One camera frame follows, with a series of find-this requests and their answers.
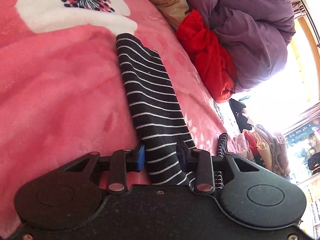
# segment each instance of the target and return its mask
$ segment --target purple comforter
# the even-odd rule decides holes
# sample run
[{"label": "purple comforter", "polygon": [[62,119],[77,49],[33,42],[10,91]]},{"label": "purple comforter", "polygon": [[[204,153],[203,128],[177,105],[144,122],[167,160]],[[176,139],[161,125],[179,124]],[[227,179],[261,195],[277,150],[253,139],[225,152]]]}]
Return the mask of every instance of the purple comforter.
[{"label": "purple comforter", "polygon": [[285,67],[294,30],[290,0],[188,0],[231,54],[235,93],[250,90]]}]

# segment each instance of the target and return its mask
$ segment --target red fabric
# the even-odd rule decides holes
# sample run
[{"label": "red fabric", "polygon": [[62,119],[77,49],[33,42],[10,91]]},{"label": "red fabric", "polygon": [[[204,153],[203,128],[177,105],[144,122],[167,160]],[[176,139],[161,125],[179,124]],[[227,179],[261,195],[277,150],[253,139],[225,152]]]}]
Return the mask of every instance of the red fabric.
[{"label": "red fabric", "polygon": [[214,31],[204,25],[200,13],[192,10],[176,34],[212,98],[217,103],[229,100],[237,79],[234,62]]},{"label": "red fabric", "polygon": [[252,150],[252,153],[254,156],[259,155],[258,149],[257,149],[257,142],[254,139],[254,137],[248,133],[247,131],[244,132],[244,137],[248,140],[249,142],[249,148]]}]

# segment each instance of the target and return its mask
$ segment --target red rolled cloth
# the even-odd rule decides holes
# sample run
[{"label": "red rolled cloth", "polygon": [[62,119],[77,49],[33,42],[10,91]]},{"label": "red rolled cloth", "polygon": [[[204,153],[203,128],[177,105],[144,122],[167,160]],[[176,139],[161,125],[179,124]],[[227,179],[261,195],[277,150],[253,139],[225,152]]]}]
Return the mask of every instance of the red rolled cloth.
[{"label": "red rolled cloth", "polygon": [[193,9],[176,35],[212,98],[217,103],[229,100],[237,80],[234,62],[215,32],[204,25],[200,13]]}]

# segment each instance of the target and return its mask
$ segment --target pile of clothes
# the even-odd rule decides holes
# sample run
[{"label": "pile of clothes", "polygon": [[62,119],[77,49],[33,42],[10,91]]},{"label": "pile of clothes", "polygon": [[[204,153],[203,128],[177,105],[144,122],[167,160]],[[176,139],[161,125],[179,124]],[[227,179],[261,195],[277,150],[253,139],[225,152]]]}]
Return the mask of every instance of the pile of clothes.
[{"label": "pile of clothes", "polygon": [[285,67],[295,33],[290,0],[150,0],[212,98],[223,103]]},{"label": "pile of clothes", "polygon": [[290,167],[287,157],[285,136],[282,133],[270,133],[263,125],[257,124],[254,130],[243,130],[232,143],[236,154],[272,171],[287,176]]}]

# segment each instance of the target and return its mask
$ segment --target gray cloth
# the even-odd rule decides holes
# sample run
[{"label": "gray cloth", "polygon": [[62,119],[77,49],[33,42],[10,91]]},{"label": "gray cloth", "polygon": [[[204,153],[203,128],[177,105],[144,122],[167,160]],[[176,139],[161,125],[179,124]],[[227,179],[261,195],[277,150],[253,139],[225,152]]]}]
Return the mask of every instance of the gray cloth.
[{"label": "gray cloth", "polygon": [[188,0],[215,31],[237,70],[235,93],[250,90],[285,67],[294,29],[290,0]]}]

